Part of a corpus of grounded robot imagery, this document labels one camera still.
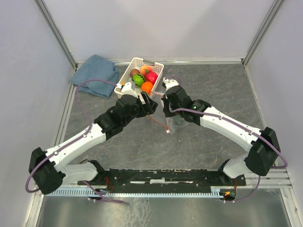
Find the clear zip top bag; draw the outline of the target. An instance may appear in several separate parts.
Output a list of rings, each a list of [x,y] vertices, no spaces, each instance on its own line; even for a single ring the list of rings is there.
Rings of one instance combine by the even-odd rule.
[[[178,130],[181,130],[185,128],[189,123],[186,122],[183,118],[181,118],[179,115],[173,116],[173,117],[166,117],[163,108],[164,108],[164,102],[162,101],[164,93],[157,92],[157,91],[151,91],[150,98],[158,104],[158,107],[156,111],[148,115],[148,117],[155,123],[162,126],[167,134],[173,134]]]

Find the white plastic basket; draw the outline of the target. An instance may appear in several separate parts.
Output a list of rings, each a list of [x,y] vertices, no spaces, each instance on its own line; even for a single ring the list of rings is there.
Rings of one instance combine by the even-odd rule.
[[[132,82],[132,79],[131,79],[131,76],[130,76],[131,71],[134,70],[134,69],[140,70],[141,67],[144,66],[144,65],[149,65],[158,76],[157,79],[155,80],[155,83],[153,84],[151,97],[153,97],[155,95],[154,92],[155,92],[155,90],[158,86],[158,83],[160,82],[160,79],[162,77],[164,65],[161,64],[161,63],[158,63],[158,62],[147,60],[147,59],[134,57],[131,60],[131,62],[128,64],[128,67],[127,67],[126,71],[124,72],[121,79],[119,80],[119,82],[118,82],[119,86],[114,89],[114,92],[116,93],[118,98],[120,98],[122,96],[122,94],[123,94],[122,89],[124,88],[126,83],[127,82]]]

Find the dark green avocado toy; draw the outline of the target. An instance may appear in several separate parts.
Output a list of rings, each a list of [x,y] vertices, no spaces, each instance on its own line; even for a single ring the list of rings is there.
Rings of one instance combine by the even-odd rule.
[[[173,118],[173,122],[174,122],[173,124],[176,127],[182,127],[184,125],[185,120],[182,117],[180,117],[180,116],[175,116]]]

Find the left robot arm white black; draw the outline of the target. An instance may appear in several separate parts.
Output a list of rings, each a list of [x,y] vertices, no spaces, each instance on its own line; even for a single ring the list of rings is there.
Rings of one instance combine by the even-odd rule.
[[[51,194],[68,178],[68,170],[76,170],[76,181],[92,181],[101,184],[105,173],[90,163],[85,168],[68,164],[93,146],[103,143],[121,133],[133,119],[153,114],[158,104],[146,92],[139,96],[122,95],[113,107],[97,117],[86,129],[60,145],[31,153],[29,179],[33,179],[38,190]]]

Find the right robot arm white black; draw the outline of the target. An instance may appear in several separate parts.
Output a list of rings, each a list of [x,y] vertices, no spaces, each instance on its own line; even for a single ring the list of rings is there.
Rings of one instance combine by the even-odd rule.
[[[192,100],[174,80],[162,85],[165,87],[162,100],[166,117],[179,116],[186,122],[211,129],[231,139],[247,152],[223,164],[223,169],[217,173],[221,184],[228,185],[234,178],[250,172],[259,176],[268,174],[280,153],[273,129],[251,127],[221,113],[206,101]]]

